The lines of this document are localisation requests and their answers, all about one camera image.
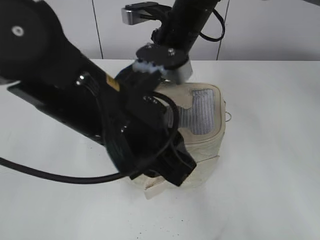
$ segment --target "metal bracket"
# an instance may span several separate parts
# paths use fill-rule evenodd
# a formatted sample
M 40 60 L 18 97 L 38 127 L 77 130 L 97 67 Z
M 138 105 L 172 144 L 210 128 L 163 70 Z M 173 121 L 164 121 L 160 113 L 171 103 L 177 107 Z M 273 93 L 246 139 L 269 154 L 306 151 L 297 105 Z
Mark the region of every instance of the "metal bracket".
M 155 20 L 151 14 L 146 12 L 144 8 L 158 6 L 156 2 L 141 2 L 136 4 L 126 5 L 121 10 L 122 21 L 127 25 L 136 25 L 149 20 Z

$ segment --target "white table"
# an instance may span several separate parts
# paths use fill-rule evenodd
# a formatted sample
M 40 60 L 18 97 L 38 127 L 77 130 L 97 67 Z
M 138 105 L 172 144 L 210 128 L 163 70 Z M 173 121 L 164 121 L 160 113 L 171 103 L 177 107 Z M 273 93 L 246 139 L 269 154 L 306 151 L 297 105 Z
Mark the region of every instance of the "white table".
M 132 61 L 97 60 L 115 76 Z M 2 240 L 318 240 L 320 62 L 194 61 L 233 119 L 213 176 L 146 200 L 124 180 L 69 185 L 0 167 Z M 0 156 L 76 177 L 116 172 L 103 147 L 0 87 Z

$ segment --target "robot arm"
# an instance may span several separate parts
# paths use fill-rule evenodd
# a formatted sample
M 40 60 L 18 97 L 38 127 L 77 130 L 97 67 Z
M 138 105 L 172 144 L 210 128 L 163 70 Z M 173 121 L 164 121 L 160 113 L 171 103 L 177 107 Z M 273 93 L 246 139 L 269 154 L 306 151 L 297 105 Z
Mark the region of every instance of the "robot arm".
M 64 183 L 96 184 L 144 174 L 180 186 L 196 163 L 178 132 L 177 106 L 154 90 L 164 78 L 183 82 L 192 72 L 186 53 L 170 52 L 166 46 L 146 45 L 137 52 L 137 61 L 113 79 L 67 40 L 44 1 L 0 0 L 0 74 L 4 83 L 19 80 L 8 90 L 104 145 L 119 173 L 74 178 L 3 158 L 0 165 Z M 168 107 L 159 100 L 173 111 L 172 127 L 165 122 Z

